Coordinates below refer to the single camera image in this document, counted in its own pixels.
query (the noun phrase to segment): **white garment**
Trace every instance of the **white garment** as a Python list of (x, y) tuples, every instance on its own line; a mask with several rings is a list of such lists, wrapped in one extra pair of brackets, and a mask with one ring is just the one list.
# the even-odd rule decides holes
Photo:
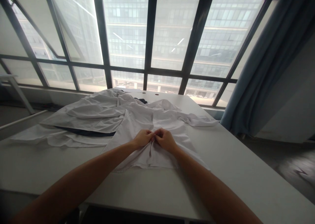
[[(131, 95), (120, 90), (104, 90), (89, 95), (78, 102), (67, 105), (42, 121), (37, 127), (30, 128), (24, 134), (19, 133), (13, 140), (38, 142), (47, 138), (48, 144), (56, 146), (61, 143), (67, 146), (84, 147), (97, 146), (103, 140), (107, 144), (103, 153), (132, 140), (141, 129), (155, 131), (159, 128), (169, 130), (178, 146), (207, 168), (193, 147), (186, 134), (184, 123), (191, 126), (215, 126), (219, 121), (205, 116), (185, 114), (168, 100), (158, 100), (150, 104), (143, 104)], [(102, 133), (115, 132), (108, 137), (86, 137), (65, 132), (60, 129), (52, 130), (51, 126), (68, 127)], [(174, 168), (178, 164), (174, 157), (163, 150), (156, 142), (150, 142), (139, 151), (133, 152), (115, 169), (117, 172), (139, 166), (142, 168)]]

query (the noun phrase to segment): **window frame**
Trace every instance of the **window frame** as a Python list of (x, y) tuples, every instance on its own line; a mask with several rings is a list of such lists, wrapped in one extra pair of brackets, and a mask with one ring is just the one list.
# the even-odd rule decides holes
[[(12, 0), (18, 8), (22, 11), (22, 13), (25, 15), (25, 17), (28, 19), (28, 21), (33, 25), (35, 30), (38, 32), (38, 34), (42, 37), (43, 41), (46, 43), (46, 45), (53, 51), (53, 49), (50, 47), (48, 41), (44, 38), (43, 34), (39, 31), (38, 27), (35, 25), (35, 23), (31, 20), (29, 15), (25, 12), (23, 7), (18, 3), (17, 0)], [(76, 75), (74, 73), (73, 67), (86, 67), (86, 68), (96, 68), (96, 69), (103, 69), (105, 71), (105, 77), (106, 77), (106, 83), (107, 88), (112, 88), (112, 75), (111, 71), (125, 71), (125, 72), (134, 72), (134, 73), (143, 73), (144, 74), (144, 81), (143, 81), (143, 90), (147, 89), (147, 83), (148, 83), (148, 74), (152, 75), (162, 75), (162, 76), (172, 76), (172, 77), (180, 77), (182, 78), (181, 85), (179, 88), (179, 93), (183, 95), (188, 83), (188, 79), (197, 79), (197, 80), (207, 80), (207, 81), (217, 81), (222, 82), (222, 86), (220, 90), (218, 91), (216, 98), (213, 102), (212, 106), (209, 105), (200, 105), (202, 107), (207, 108), (220, 108), (224, 109), (224, 107), (218, 107), (217, 103), (220, 100), (226, 86), (228, 83), (237, 83), (237, 79), (232, 79), (232, 75), (238, 66), (241, 58), (243, 57), (243, 54), (245, 53), (254, 33), (256, 32), (262, 18), (264, 17), (270, 3), (272, 0), (264, 0), (264, 3), (254, 21), (252, 24), (252, 27), (250, 28), (248, 35), (246, 36), (243, 45), (240, 48), (240, 51), (238, 52), (229, 72), (228, 75), (223, 77), (214, 77), (214, 76), (204, 76), (204, 75), (194, 75), (190, 74), (194, 59), (197, 53), (197, 49), (199, 46), (199, 42), (203, 33), (203, 29), (206, 23), (206, 19), (208, 17), (208, 13), (210, 10), (210, 6), (212, 3), (212, 0), (199, 0), (199, 4), (197, 7), (196, 16), (194, 19), (193, 28), (191, 31), (186, 55), (184, 58), (184, 63), (181, 71), (177, 70), (168, 70), (168, 69), (159, 69), (159, 68), (151, 68), (151, 58), (152, 58), (152, 48), (153, 48), (153, 36), (154, 36), (154, 26), (155, 26), (155, 15), (156, 15), (156, 6), (157, 6), (157, 0), (149, 0), (148, 1), (148, 17), (147, 17), (147, 33), (146, 33), (146, 49), (145, 49), (145, 62), (144, 62), (144, 69), (136, 69), (136, 68), (126, 68), (126, 67), (116, 67), (111, 66), (109, 61), (109, 51), (108, 51), (108, 44), (107, 44), (107, 36), (106, 36), (106, 25), (105, 25), (105, 17), (104, 17), (104, 8), (103, 8), (103, 0), (94, 0), (95, 4), (95, 10), (96, 10), (96, 19), (97, 19), (97, 25), (98, 25), (98, 31), (99, 31), (99, 37), (100, 37), (100, 44), (101, 44), (101, 50), (102, 50), (102, 56), (103, 56), (103, 64), (90, 64), (90, 63), (79, 63), (79, 62), (73, 62), (69, 58), (69, 53), (66, 48), (65, 40), (61, 31), (61, 26), (58, 21), (58, 14), (56, 11), (56, 7), (54, 6), (53, 0), (46, 0), (47, 4), (49, 6), (58, 37), (62, 46), (62, 49), (64, 51), (66, 61), (59, 61), (59, 60), (49, 60), (49, 59), (38, 59), (35, 57), (35, 54), (33, 53), (33, 50), (22, 30), (22, 27), (15, 16), (10, 3), (7, 0), (0, 0), (0, 4), (4, 8), (15, 32), (17, 33), (28, 57), (20, 57), (20, 56), (12, 56), (12, 55), (4, 55), (0, 54), (0, 64), (3, 66), (5, 71), (10, 74), (9, 69), (5, 66), (4, 62), (1, 59), (15, 59), (15, 60), (24, 60), (24, 61), (30, 61), (36, 71), (36, 73), (39, 76), (39, 79), (41, 80), (43, 86), (38, 86), (39, 88), (46, 88), (46, 89), (59, 89), (64, 91), (71, 91), (71, 92), (84, 92), (84, 93), (93, 93), (93, 92), (85, 92), (79, 90), (78, 81), (76, 78)], [(61, 89), (61, 88), (54, 88), (50, 87), (47, 83), (47, 80), (44, 76), (44, 74), (41, 71), (41, 68), (39, 67), (39, 63), (52, 63), (52, 64), (58, 64), (58, 65), (66, 65), (69, 67), (74, 85), (76, 90), (68, 90), (68, 89)]]

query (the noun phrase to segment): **glass pane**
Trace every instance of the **glass pane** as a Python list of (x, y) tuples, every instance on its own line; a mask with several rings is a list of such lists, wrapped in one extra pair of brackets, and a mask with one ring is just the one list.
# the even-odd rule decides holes
[(199, 0), (157, 0), (151, 67), (180, 71)]
[(39, 63), (50, 87), (75, 90), (69, 67), (66, 65)]
[(65, 56), (46, 0), (18, 0), (58, 56)]
[(181, 77), (148, 75), (148, 91), (178, 94)]
[(234, 91), (235, 86), (236, 86), (236, 84), (234, 84), (234, 83), (228, 83), (227, 84), (219, 102), (217, 103), (218, 107), (226, 107), (227, 106), (227, 103), (230, 100), (230, 97)]
[(103, 69), (73, 67), (79, 88), (82, 91), (99, 92), (107, 89)]
[(191, 97), (197, 104), (211, 106), (222, 84), (217, 81), (189, 79), (184, 95)]
[(265, 28), (265, 26), (266, 26), (266, 24), (267, 24), (267, 22), (268, 22), (268, 20), (269, 20), (269, 18), (271, 16), (273, 10), (275, 9), (275, 7), (277, 5), (277, 2), (278, 2), (278, 0), (271, 1), (271, 3), (269, 5), (269, 7), (268, 7), (268, 9), (267, 9), (267, 11), (266, 11), (262, 21), (260, 22), (260, 24), (259, 24), (259, 26), (258, 26), (258, 28), (257, 28), (257, 30), (256, 30), (256, 32), (255, 32), (255, 34), (253, 36), (253, 38), (249, 42), (249, 45), (248, 45), (247, 49), (244, 52), (244, 55), (242, 56), (239, 64), (237, 65), (237, 67), (236, 67), (236, 69), (235, 69), (235, 71), (234, 71), (234, 73), (232, 75), (232, 79), (238, 79), (240, 77), (240, 74), (241, 74), (241, 72), (243, 70), (243, 67), (245, 66), (245, 63), (246, 63), (250, 53), (252, 52), (252, 50), (253, 50), (253, 48), (254, 48), (254, 46), (255, 46), (259, 36), (261, 35), (263, 29)]
[(212, 1), (191, 74), (227, 76), (263, 1)]
[(20, 84), (39, 85), (42, 86), (33, 65), (29, 61), (20, 61), (13, 59), (2, 59), (4, 64), (9, 68), (10, 72)]
[(148, 0), (103, 0), (111, 66), (144, 69)]
[(17, 7), (16, 4), (12, 5), (12, 9), (24, 31), (24, 34), (27, 37), (27, 40), (30, 43), (30, 46), (36, 56), (36, 58), (43, 59), (52, 59), (52, 60), (61, 60), (66, 61), (65, 59), (57, 58), (52, 51), (48, 48), (46, 43), (43, 41), (42, 37), (37, 33), (31, 23), (23, 15), (21, 10)]
[(103, 64), (94, 0), (53, 0), (74, 62)]
[(143, 73), (112, 71), (113, 88), (120, 87), (143, 90), (143, 78)]
[(0, 5), (0, 53), (27, 57), (27, 54), (17, 36), (3, 7)]

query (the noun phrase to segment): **white wall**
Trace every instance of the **white wall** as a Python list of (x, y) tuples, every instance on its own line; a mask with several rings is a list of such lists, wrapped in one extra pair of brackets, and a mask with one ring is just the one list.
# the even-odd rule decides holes
[(273, 87), (254, 125), (256, 137), (302, 143), (315, 133), (315, 34)]

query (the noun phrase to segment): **curtain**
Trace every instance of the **curtain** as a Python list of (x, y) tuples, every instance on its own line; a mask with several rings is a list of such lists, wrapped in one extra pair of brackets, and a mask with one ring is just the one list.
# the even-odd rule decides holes
[(315, 30), (315, 0), (279, 0), (253, 48), (223, 114), (233, 134), (251, 125), (272, 87)]

